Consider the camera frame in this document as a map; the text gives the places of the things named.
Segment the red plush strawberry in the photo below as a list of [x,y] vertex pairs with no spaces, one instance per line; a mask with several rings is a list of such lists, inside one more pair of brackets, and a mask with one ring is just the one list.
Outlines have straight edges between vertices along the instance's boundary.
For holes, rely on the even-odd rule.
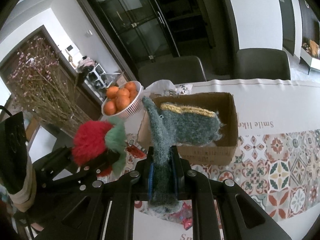
[[123,120],[113,117],[107,121],[88,121],[82,124],[73,140],[72,156],[80,166],[89,162],[106,150],[120,154],[111,170],[102,172],[99,177],[113,173],[119,177],[126,165],[126,133]]

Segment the red snack packet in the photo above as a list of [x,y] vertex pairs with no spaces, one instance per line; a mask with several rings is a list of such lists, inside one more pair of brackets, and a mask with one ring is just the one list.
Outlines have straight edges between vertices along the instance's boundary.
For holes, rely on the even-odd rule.
[[181,202],[182,207],[179,211],[168,215],[168,221],[181,224],[185,230],[193,226],[193,210],[190,200]]

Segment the brown cardboard box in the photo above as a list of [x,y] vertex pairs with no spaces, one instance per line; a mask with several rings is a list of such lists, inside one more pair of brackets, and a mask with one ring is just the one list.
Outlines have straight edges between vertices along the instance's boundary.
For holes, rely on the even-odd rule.
[[144,97],[146,113],[137,141],[150,146],[157,160],[165,162],[169,149],[192,164],[228,165],[238,146],[238,119],[230,93]]

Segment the orange front left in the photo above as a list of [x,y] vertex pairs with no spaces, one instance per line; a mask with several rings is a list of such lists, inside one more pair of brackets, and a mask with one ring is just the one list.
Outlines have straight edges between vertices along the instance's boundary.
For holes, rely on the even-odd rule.
[[115,115],[117,113],[117,106],[114,101],[108,101],[104,104],[103,111],[106,115]]

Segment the orange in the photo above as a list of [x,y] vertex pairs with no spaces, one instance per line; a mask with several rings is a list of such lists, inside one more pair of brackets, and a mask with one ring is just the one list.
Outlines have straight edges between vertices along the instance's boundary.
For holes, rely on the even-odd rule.
[[130,97],[126,95],[121,95],[116,98],[116,106],[118,111],[124,110],[131,103]]
[[114,101],[108,101],[104,104],[103,111],[106,115],[115,115],[117,113],[117,106]]
[[133,81],[125,83],[124,88],[126,88],[129,92],[136,91],[137,87]]

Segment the dried flower bouquet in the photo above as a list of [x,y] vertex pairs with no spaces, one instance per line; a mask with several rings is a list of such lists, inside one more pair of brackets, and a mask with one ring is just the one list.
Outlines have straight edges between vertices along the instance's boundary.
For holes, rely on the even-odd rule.
[[64,73],[58,53],[39,35],[19,48],[7,84],[15,102],[35,118],[58,128],[72,115],[90,120],[76,104],[76,86]]

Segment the orange middle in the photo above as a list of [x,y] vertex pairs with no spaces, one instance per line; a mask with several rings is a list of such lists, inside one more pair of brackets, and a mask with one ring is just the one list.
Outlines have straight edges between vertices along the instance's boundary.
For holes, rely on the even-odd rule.
[[121,95],[116,98],[116,106],[118,111],[124,110],[131,103],[130,97],[126,95]]

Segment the pink fruit basket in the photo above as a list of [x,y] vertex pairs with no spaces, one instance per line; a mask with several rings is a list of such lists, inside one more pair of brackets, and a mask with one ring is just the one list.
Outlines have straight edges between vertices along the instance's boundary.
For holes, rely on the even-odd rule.
[[140,111],[143,86],[138,81],[129,81],[120,87],[109,87],[106,96],[101,106],[102,115],[106,118],[116,116],[126,120]]

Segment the orange right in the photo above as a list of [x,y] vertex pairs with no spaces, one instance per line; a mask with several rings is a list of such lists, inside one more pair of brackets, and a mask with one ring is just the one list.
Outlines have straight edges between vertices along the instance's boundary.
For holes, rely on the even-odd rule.
[[124,88],[126,88],[129,92],[136,91],[137,87],[133,81],[125,83]]

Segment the white plastic bag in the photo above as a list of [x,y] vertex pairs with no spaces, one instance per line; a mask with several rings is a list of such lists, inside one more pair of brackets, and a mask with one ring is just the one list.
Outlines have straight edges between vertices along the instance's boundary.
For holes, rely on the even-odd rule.
[[176,87],[170,80],[158,80],[144,89],[144,96],[157,97],[176,94]]

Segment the dark chair behind box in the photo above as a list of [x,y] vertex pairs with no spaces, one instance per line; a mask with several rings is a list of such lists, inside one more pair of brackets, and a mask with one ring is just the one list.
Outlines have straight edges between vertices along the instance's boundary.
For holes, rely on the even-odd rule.
[[159,80],[169,80],[175,85],[207,81],[201,60],[196,56],[151,63],[138,70],[138,79],[144,87]]

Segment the dark chair back right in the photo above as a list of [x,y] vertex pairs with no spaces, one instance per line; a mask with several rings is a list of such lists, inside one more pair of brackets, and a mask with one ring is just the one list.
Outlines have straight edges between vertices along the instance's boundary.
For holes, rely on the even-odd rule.
[[235,55],[235,79],[291,80],[290,62],[282,50],[271,48],[240,49]]

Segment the black glass cabinet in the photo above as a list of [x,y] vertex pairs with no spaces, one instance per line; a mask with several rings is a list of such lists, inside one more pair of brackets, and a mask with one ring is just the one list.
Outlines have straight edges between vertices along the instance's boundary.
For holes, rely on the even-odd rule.
[[76,0],[131,79],[144,66],[196,56],[208,79],[233,75],[239,48],[230,0]]

